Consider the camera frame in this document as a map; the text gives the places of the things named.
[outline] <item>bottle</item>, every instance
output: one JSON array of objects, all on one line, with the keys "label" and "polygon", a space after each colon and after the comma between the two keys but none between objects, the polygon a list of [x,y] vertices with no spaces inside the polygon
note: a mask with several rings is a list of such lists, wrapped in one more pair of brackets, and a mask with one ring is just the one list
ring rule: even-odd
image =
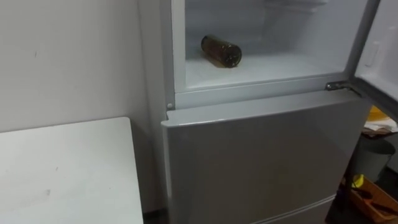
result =
[{"label": "bottle", "polygon": [[201,40],[201,49],[207,56],[226,68],[238,66],[242,59],[242,51],[237,45],[221,40],[214,35],[206,35]]}]

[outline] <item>metal hinge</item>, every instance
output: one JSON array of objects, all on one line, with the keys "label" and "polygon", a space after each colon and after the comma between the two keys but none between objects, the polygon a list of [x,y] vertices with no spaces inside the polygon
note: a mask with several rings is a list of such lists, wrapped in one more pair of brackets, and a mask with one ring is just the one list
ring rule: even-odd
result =
[{"label": "metal hinge", "polygon": [[325,90],[333,91],[333,90],[350,90],[361,96],[355,89],[351,86],[351,83],[347,81],[338,81],[338,82],[330,82],[326,83]]}]

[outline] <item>refrigerator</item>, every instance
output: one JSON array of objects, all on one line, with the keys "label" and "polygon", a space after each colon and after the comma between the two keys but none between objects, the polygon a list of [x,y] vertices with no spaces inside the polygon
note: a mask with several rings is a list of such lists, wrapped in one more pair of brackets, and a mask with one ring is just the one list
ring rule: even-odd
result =
[{"label": "refrigerator", "polygon": [[[371,105],[398,120],[396,0],[139,1],[171,224],[323,223]],[[213,34],[236,68],[203,56]]]}]

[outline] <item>gray bin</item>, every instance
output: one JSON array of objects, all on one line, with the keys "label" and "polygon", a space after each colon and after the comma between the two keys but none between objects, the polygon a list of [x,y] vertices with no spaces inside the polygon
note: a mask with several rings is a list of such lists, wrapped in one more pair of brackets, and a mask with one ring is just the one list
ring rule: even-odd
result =
[{"label": "gray bin", "polygon": [[391,156],[396,153],[396,149],[384,139],[372,140],[361,137],[358,151],[355,153],[354,174],[363,174],[375,182],[379,179]]}]

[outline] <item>yellow object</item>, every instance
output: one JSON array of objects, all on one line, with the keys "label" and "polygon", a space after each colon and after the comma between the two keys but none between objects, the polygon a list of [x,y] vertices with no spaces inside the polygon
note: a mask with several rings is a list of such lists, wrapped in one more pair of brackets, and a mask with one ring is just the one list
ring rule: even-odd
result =
[{"label": "yellow object", "polygon": [[363,185],[363,174],[355,175],[353,178],[352,187],[361,187]]},{"label": "yellow object", "polygon": [[368,115],[368,121],[379,121],[389,118],[379,108],[372,106],[371,112]]}]

